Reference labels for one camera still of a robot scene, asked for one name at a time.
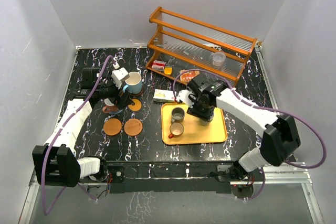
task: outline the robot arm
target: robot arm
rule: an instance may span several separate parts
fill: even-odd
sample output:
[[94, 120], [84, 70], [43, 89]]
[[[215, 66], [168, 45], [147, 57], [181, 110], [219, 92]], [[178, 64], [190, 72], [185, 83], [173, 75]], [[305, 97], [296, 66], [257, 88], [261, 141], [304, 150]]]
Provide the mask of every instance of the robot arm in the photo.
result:
[[[98, 72], [98, 68], [85, 68], [83, 70], [80, 88], [73, 91], [72, 99], [68, 101], [67, 108], [55, 131], [43, 146], [35, 146], [33, 160], [39, 184], [41, 184], [42, 165], [46, 150], [60, 128], [62, 128], [62, 132], [57, 137], [48, 156], [45, 184], [75, 187], [79, 180], [86, 176], [95, 174], [98, 179], [106, 176], [104, 171], [106, 163], [103, 158], [85, 157], [76, 160], [75, 144], [77, 137], [85, 120], [99, 100], [106, 98], [113, 99], [112, 101], [118, 109], [125, 108], [132, 103], [132, 100], [130, 99], [128, 90], [121, 92], [122, 82], [129, 77], [128, 72], [124, 68], [121, 68], [114, 70], [111, 78], [107, 76], [99, 84], [89, 102], [76, 112], [91, 92], [97, 80]], [[64, 122], [73, 113], [75, 115], [68, 121], [65, 127], [62, 127]]]
[[266, 164], [280, 166], [300, 146], [293, 117], [253, 108], [257, 104], [241, 95], [237, 98], [221, 80], [206, 82], [197, 76], [187, 86], [191, 91], [181, 91], [177, 100], [188, 105], [188, 114], [210, 122], [217, 107], [242, 120], [262, 137], [260, 147], [246, 152], [229, 168], [227, 174], [231, 178], [243, 179], [247, 173]]

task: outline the orange coaster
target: orange coaster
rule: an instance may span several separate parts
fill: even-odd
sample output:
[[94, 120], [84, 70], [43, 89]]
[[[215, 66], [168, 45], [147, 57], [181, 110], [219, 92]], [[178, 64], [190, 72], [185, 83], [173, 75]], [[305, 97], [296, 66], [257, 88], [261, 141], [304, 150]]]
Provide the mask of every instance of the orange coaster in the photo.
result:
[[116, 118], [109, 119], [104, 124], [103, 129], [106, 135], [117, 135], [121, 131], [121, 122]]
[[134, 105], [128, 105], [128, 108], [133, 112], [138, 112], [141, 110], [141, 102], [138, 99], [132, 99], [132, 101], [135, 103]]
[[124, 130], [128, 136], [136, 136], [142, 131], [142, 123], [138, 119], [129, 119], [125, 123]]

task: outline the teal mug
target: teal mug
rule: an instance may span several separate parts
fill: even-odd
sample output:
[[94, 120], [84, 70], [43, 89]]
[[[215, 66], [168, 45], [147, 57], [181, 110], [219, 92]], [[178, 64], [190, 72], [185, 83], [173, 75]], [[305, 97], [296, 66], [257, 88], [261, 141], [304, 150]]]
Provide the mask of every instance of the teal mug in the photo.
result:
[[132, 94], [139, 94], [142, 90], [142, 78], [138, 72], [130, 72], [130, 77], [126, 79], [126, 85], [123, 87], [122, 91], [125, 92], [126, 89]]

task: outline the yellow tray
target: yellow tray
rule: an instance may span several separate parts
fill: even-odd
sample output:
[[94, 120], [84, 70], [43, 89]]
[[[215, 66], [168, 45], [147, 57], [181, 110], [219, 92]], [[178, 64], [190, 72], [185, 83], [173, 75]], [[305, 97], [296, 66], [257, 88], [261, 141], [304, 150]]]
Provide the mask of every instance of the yellow tray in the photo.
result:
[[[172, 110], [175, 107], [184, 109], [185, 117], [182, 122], [184, 133], [179, 137], [168, 138], [172, 119]], [[168, 145], [173, 144], [203, 144], [222, 143], [227, 139], [223, 111], [215, 108], [214, 119], [208, 126], [202, 126], [200, 119], [187, 114], [186, 104], [166, 103], [161, 107], [162, 140]]]

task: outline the orange wooden rack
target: orange wooden rack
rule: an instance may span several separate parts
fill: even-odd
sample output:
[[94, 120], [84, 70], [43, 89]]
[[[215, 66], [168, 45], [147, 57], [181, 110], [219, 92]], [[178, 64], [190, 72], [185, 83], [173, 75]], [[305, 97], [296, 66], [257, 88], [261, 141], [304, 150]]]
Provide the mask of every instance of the orange wooden rack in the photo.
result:
[[[257, 42], [247, 36], [171, 12], [159, 6], [150, 16], [149, 22], [157, 24], [154, 36], [148, 42], [148, 48], [154, 54], [147, 63], [147, 69], [174, 79], [163, 72], [152, 69], [152, 63], [160, 54], [166, 54], [179, 60], [209, 70], [228, 79], [235, 86]], [[212, 54], [216, 48], [228, 49], [222, 68], [212, 65]]]

